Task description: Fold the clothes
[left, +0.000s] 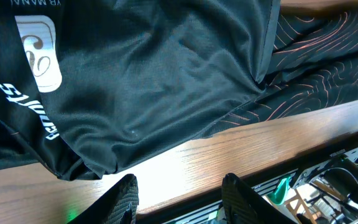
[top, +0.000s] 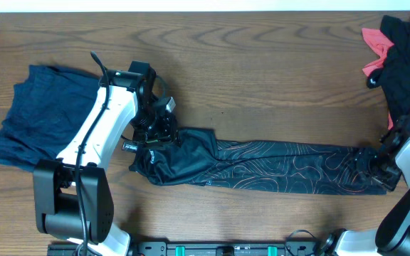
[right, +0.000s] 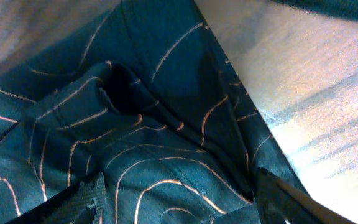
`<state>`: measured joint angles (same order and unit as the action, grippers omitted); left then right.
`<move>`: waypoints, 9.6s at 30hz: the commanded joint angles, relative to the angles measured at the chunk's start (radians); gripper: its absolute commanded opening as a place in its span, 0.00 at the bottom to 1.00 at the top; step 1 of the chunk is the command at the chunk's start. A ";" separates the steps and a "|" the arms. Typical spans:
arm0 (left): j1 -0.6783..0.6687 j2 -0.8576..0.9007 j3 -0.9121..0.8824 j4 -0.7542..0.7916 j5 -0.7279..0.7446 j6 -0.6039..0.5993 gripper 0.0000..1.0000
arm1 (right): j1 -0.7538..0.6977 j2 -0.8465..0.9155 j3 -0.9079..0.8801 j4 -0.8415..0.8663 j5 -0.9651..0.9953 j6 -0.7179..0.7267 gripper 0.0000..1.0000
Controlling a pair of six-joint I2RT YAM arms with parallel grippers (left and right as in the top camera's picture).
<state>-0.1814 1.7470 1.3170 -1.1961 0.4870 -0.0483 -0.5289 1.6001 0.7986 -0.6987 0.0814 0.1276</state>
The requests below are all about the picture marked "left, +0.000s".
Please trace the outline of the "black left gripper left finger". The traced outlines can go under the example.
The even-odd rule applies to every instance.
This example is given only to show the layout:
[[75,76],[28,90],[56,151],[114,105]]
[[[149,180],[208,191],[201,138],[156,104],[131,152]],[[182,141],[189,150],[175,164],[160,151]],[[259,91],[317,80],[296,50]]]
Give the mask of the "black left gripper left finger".
[[69,224],[135,224],[139,189],[134,174],[125,175]]

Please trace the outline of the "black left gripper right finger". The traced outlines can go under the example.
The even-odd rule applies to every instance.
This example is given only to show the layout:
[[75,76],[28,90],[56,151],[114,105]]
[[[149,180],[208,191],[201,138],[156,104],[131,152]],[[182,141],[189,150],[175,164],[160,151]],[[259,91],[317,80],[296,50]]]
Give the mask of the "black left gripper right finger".
[[233,173],[222,182],[222,201],[230,224],[294,224]]

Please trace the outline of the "black printed cycling jersey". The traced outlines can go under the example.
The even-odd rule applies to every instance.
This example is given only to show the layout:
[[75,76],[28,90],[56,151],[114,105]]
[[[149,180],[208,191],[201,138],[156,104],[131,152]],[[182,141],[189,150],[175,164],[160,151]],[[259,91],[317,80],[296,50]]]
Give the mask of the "black printed cycling jersey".
[[0,170],[116,174],[186,141],[358,100],[358,8],[0,1]]

